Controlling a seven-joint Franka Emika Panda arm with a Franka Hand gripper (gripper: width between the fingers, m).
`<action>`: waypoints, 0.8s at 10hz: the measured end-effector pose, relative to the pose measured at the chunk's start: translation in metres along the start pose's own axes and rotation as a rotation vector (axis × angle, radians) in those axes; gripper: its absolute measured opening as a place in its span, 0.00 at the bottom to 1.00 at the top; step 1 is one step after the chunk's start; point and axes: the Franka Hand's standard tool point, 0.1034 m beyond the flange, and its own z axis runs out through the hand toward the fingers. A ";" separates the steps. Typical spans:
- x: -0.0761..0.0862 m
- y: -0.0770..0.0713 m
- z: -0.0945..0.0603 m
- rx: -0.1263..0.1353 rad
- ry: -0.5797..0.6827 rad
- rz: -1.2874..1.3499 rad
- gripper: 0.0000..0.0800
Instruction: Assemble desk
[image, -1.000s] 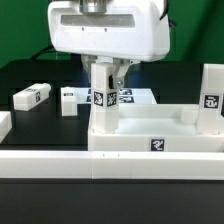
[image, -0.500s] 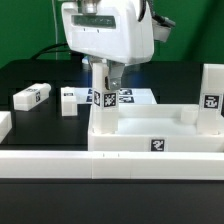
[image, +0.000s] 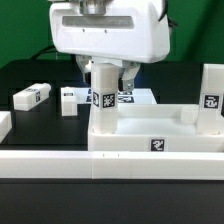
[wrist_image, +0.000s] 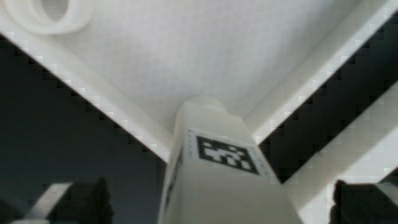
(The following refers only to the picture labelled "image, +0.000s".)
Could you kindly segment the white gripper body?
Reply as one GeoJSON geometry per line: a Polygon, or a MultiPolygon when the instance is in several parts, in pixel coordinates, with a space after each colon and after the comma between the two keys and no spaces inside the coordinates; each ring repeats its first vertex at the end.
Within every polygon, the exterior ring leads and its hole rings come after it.
{"type": "Polygon", "coordinates": [[[63,53],[154,63],[170,51],[163,0],[107,0],[101,15],[84,15],[75,0],[49,11],[56,49],[63,53]]]}

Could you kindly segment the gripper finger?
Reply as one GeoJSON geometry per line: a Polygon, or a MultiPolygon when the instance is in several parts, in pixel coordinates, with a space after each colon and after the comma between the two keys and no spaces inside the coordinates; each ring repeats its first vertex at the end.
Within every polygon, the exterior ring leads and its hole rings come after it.
{"type": "Polygon", "coordinates": [[[92,57],[85,55],[77,55],[76,62],[82,72],[83,81],[87,84],[91,83],[91,65],[92,57]]]}
{"type": "Polygon", "coordinates": [[[134,89],[134,79],[139,72],[140,64],[138,62],[124,61],[122,68],[122,90],[124,92],[132,92],[134,89]]]}

